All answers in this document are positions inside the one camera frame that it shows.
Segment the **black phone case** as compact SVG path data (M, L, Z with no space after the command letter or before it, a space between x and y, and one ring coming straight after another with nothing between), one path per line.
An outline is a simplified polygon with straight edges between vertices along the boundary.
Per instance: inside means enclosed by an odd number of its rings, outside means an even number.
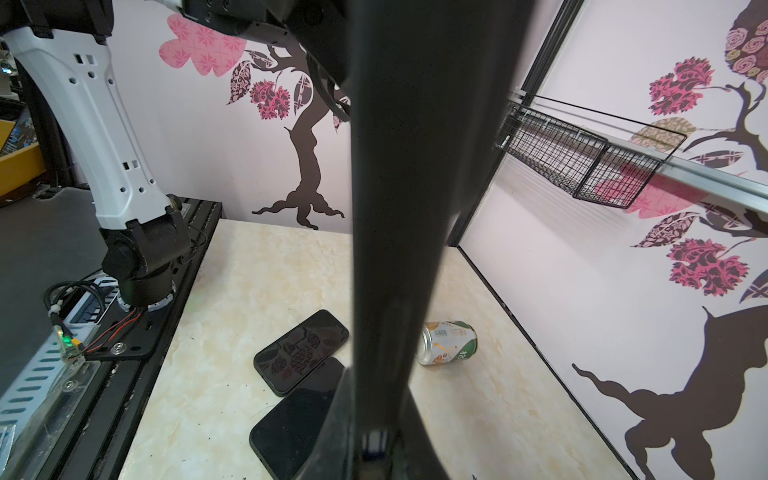
M296 478L315 446L343 373L337 359L325 360L251 429L251 450L271 478Z

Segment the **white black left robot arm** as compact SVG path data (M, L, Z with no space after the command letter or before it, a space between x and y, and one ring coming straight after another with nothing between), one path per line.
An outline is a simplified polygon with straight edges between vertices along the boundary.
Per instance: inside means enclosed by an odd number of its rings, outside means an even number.
M201 73L229 73L230 98L249 98L265 120L295 114L289 132L300 181L270 206L332 215L319 192L313 129L325 115L350 118L343 82L349 5L345 1L171 1L175 39L166 58L194 59ZM1 34L20 70L52 111L90 187L107 252L104 271L123 302L169 299L172 266L198 241L181 206L146 165L116 86L107 40L108 1L5 1Z

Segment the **black smartphone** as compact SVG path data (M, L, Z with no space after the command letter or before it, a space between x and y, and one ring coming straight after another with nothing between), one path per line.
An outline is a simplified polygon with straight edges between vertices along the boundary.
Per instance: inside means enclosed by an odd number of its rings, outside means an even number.
M253 366L272 393L284 397L349 337L348 328L321 309L260 350Z

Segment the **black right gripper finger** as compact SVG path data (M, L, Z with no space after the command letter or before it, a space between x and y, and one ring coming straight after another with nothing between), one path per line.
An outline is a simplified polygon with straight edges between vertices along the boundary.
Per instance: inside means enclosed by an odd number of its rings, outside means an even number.
M409 379L443 249L493 145L533 7L351 4L352 357L303 479L446 475Z

